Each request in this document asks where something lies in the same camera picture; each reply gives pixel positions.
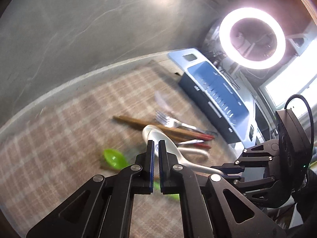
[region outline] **ceiling light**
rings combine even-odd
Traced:
[[[233,25],[235,25],[235,23],[237,23],[239,20],[246,18],[262,20],[273,30],[276,36],[277,45],[275,52],[268,59],[263,61],[248,60],[244,58],[232,45],[230,40],[230,32]],[[285,53],[286,42],[282,28],[271,15],[255,8],[240,8],[230,12],[220,24],[219,39],[224,52],[229,58],[231,58],[238,64],[251,69],[270,68],[277,64],[282,59]]]

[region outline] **checkered placemat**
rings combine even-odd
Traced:
[[[112,120],[129,115],[152,120],[160,91],[186,123],[214,130],[201,111],[158,63],[150,62],[62,105],[45,108],[0,147],[0,203],[22,236],[101,168],[105,148],[120,150],[132,164],[145,151],[142,133]],[[211,143],[211,166],[230,162],[227,144]],[[183,237],[180,205],[159,191],[136,195],[130,237]]]

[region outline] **green plastic spoon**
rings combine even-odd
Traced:
[[[103,152],[103,156],[106,162],[114,169],[121,170],[127,166],[129,166],[128,161],[124,157],[124,155],[116,150],[116,149],[105,149]],[[158,182],[154,182],[154,188],[160,190],[160,185]],[[180,200],[180,196],[178,194],[168,194],[169,197]]]

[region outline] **metal screw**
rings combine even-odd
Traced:
[[[141,167],[139,165],[133,165],[131,166],[131,170],[132,171],[139,171],[141,169]]]
[[[182,166],[182,165],[173,165],[173,169],[174,169],[175,171],[180,171],[180,170],[183,169],[183,166]]]
[[[213,180],[213,181],[220,181],[221,180],[221,176],[218,175],[218,174],[212,174],[210,176],[210,179]]]
[[[103,180],[103,176],[101,176],[101,175],[96,175],[93,177],[93,181],[95,181],[95,182],[100,182],[102,180]]]

